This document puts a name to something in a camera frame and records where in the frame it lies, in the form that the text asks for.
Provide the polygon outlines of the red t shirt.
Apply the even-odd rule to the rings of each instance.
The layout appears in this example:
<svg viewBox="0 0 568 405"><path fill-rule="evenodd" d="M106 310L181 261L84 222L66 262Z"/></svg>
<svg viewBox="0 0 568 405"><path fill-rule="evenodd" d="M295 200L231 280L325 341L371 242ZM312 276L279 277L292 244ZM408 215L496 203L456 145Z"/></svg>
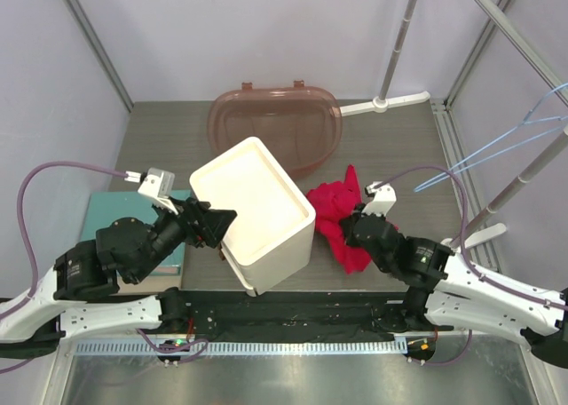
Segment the red t shirt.
<svg viewBox="0 0 568 405"><path fill-rule="evenodd" d="M316 212L315 230L325 236L347 274L362 272L371 262L383 270L382 253L396 249L401 236L386 219L397 201L392 185L374 182L366 187L366 193L372 198L369 202L363 202L352 165L343 180L322 183L307 193Z"/></svg>

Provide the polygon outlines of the light blue wire hanger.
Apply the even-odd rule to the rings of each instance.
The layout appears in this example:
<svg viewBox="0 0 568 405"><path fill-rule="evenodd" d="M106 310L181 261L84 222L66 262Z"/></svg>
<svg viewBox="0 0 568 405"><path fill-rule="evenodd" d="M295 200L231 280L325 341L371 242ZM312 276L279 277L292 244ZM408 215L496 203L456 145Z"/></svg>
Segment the light blue wire hanger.
<svg viewBox="0 0 568 405"><path fill-rule="evenodd" d="M537 118L536 115L540 112L542 106L546 106L548 101L561 91L567 91L567 83L561 83L544 94L517 125L495 137L471 154L463 157L457 163L448 167L447 170L454 175L463 174L466 171L534 142L535 140L547 137L554 132L560 132L567 125L567 115L552 115L541 118ZM523 131L534 130L542 125L548 125L549 128L537 131L535 134L524 138L520 136Z"/></svg>

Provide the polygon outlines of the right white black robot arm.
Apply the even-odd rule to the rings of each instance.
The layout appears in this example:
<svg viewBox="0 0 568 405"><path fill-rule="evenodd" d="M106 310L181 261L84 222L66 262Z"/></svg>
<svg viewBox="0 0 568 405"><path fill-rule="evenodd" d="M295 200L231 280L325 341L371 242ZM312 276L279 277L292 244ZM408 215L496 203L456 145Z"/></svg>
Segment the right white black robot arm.
<svg viewBox="0 0 568 405"><path fill-rule="evenodd" d="M471 262L440 242L405 236L383 216L354 212L339 226L348 247L408 290L400 308L410 329L451 327L525 346L558 368L567 366L567 293L511 279Z"/></svg>

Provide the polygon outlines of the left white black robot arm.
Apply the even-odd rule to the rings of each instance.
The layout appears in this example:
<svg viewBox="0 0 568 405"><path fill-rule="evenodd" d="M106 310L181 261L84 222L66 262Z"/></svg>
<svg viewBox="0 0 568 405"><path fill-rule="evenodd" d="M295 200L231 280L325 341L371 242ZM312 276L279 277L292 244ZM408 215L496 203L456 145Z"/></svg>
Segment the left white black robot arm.
<svg viewBox="0 0 568 405"><path fill-rule="evenodd" d="M120 302L121 284L138 285L181 245L217 248L237 218L192 197L154 206L156 220L119 218L77 243L54 263L23 307L1 304L1 355L31 360L53 353L63 340L117 330L178 333L190 313L179 288Z"/></svg>

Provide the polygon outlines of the white plastic storage box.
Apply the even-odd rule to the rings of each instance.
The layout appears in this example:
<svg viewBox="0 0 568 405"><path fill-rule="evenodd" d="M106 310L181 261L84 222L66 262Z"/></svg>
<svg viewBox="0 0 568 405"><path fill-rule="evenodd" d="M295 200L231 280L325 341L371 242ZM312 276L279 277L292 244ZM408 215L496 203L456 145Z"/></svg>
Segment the white plastic storage box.
<svg viewBox="0 0 568 405"><path fill-rule="evenodd" d="M195 197L235 210L220 250L251 297L308 265L315 209L261 139L249 137L191 174Z"/></svg>

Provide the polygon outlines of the beige board under book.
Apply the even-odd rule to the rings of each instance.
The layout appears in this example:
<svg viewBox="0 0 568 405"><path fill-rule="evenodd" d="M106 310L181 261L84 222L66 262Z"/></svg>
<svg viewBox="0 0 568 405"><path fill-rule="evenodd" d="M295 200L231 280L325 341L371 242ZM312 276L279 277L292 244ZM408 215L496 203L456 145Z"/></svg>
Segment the beige board under book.
<svg viewBox="0 0 568 405"><path fill-rule="evenodd" d="M114 219L133 217L146 224L153 224L158 215L152 204L137 192L119 192L116 196L118 209L122 212ZM118 295L156 294L171 287L180 288L185 261L185 245L179 245L172 254L157 266L140 284L128 284L119 280Z"/></svg>

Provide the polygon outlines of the brown translucent plastic lid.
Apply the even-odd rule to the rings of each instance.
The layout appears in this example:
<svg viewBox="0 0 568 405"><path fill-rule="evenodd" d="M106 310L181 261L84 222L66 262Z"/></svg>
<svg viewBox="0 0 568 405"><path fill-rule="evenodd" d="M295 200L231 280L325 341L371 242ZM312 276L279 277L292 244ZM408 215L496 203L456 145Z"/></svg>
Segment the brown translucent plastic lid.
<svg viewBox="0 0 568 405"><path fill-rule="evenodd" d="M302 80L280 88L243 83L213 102L207 130L215 155L257 137L291 178L301 179L335 152L343 135L343 118L329 91Z"/></svg>

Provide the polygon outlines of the metal clothes rack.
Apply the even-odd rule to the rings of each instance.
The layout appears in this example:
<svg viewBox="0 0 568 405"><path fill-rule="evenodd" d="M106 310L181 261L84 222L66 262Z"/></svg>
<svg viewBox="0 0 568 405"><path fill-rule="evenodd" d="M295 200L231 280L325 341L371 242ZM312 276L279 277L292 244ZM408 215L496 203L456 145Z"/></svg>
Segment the metal clothes rack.
<svg viewBox="0 0 568 405"><path fill-rule="evenodd" d="M343 116L361 115L365 113L379 114L396 107L409 107L431 100L431 95L427 91L398 97L389 98L387 96L417 1L418 0L407 0L406 9L402 16L390 61L378 95L370 101L342 107L341 111ZM514 45L525 61L551 88L551 93L556 95L563 103L567 102L567 91L561 84L561 80L535 48L520 34L511 20L508 19L506 11L512 6L515 0L473 1L483 10L487 16L487 21L481 29L447 96L443 99L434 99L432 101L433 111L437 119L438 132L448 162L453 162L455 159L462 156L460 138L458 137L452 118L454 104L474 67L479 62L488 45L492 42L497 31L501 31L511 44ZM523 187L528 185L537 174L567 148L567 125L562 123L553 131L557 132L558 136L484 208L480 207L477 194L473 188L471 176L466 172L467 169L472 168L474 165L467 161L460 164L463 168L460 172L462 180L465 182L466 186L469 187L469 199L471 201L469 207L473 211L478 212L466 228L466 235L468 236L468 239L465 241L466 247L474 248L485 242L490 242L507 231L507 227L502 223L497 223L492 226L488 226L486 223L490 217L495 215L500 208L520 192Z"/></svg>

